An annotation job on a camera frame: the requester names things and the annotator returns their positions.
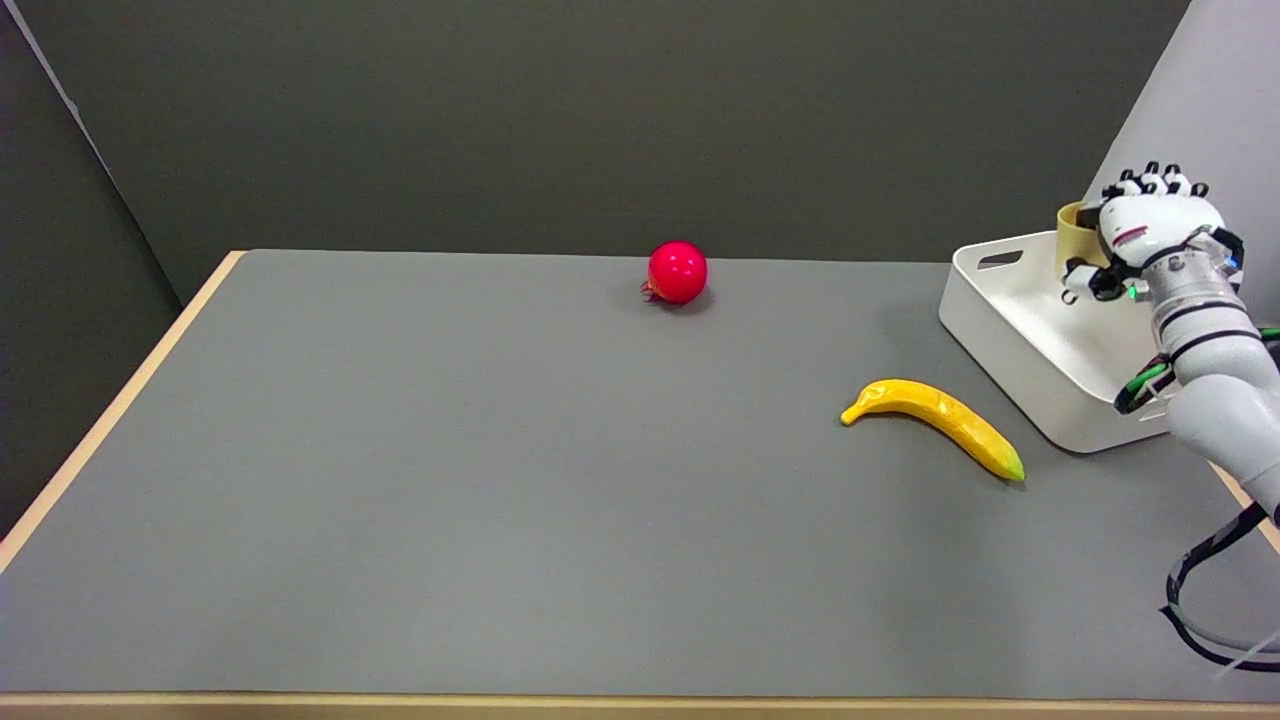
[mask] beige cylinder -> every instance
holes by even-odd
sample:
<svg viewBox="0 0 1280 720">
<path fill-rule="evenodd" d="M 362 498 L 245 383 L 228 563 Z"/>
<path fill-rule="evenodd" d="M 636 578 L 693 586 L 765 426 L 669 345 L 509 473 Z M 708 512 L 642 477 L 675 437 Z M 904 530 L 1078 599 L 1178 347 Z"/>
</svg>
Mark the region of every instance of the beige cylinder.
<svg viewBox="0 0 1280 720">
<path fill-rule="evenodd" d="M 1083 205 L 1084 201 L 1082 200 L 1064 205 L 1057 211 L 1057 255 L 1053 272 L 1059 278 L 1066 273 L 1066 260 L 1069 258 L 1083 258 L 1100 268 L 1110 264 L 1110 260 L 1102 252 L 1102 245 L 1098 242 L 1098 232 L 1075 224 L 1075 214 L 1080 211 Z"/>
</svg>

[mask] white tray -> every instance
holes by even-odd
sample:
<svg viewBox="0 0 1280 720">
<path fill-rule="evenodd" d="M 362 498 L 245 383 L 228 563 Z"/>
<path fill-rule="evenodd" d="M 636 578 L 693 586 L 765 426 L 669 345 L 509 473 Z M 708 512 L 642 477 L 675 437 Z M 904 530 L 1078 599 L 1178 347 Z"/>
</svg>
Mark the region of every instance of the white tray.
<svg viewBox="0 0 1280 720">
<path fill-rule="evenodd" d="M 961 247 L 938 307 L 942 324 L 1065 450 L 1097 452 L 1166 432 L 1162 401 L 1132 415 L 1111 405 L 1156 355 L 1151 309 L 1126 297 L 1068 305 L 1055 250 L 1053 232 Z"/>
</svg>

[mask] banana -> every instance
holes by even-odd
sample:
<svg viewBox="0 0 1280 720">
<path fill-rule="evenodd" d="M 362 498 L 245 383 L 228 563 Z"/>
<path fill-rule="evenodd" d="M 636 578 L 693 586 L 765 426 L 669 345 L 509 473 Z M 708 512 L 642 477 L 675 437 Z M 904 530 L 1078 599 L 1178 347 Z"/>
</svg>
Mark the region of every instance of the banana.
<svg viewBox="0 0 1280 720">
<path fill-rule="evenodd" d="M 852 425 L 870 413 L 905 413 L 942 430 L 983 468 L 1006 479 L 1023 482 L 1027 473 L 1014 446 L 991 423 L 941 389 L 914 380 L 884 379 L 863 388 L 858 401 L 840 415 Z"/>
</svg>

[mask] red ball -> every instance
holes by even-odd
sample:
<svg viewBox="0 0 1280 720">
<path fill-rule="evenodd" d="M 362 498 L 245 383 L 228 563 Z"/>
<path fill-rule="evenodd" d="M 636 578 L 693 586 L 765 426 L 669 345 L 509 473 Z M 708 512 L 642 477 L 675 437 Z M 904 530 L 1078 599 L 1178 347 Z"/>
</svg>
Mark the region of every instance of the red ball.
<svg viewBox="0 0 1280 720">
<path fill-rule="evenodd" d="M 684 305 L 707 287 L 707 256 L 691 242 L 673 240 L 649 256 L 649 282 L 644 291 L 654 297 Z"/>
</svg>

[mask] basket handle hole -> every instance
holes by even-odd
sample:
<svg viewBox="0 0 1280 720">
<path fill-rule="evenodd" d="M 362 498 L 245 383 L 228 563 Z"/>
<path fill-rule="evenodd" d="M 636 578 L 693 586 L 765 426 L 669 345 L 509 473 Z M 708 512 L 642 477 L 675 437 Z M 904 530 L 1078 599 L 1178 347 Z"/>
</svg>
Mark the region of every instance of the basket handle hole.
<svg viewBox="0 0 1280 720">
<path fill-rule="evenodd" d="M 989 270 L 992 268 L 1004 268 L 1005 265 L 1012 265 L 1014 263 L 1021 260 L 1021 250 L 1010 250 L 1009 252 L 1000 252 L 998 255 L 987 255 L 982 260 L 978 260 L 979 270 Z"/>
</svg>

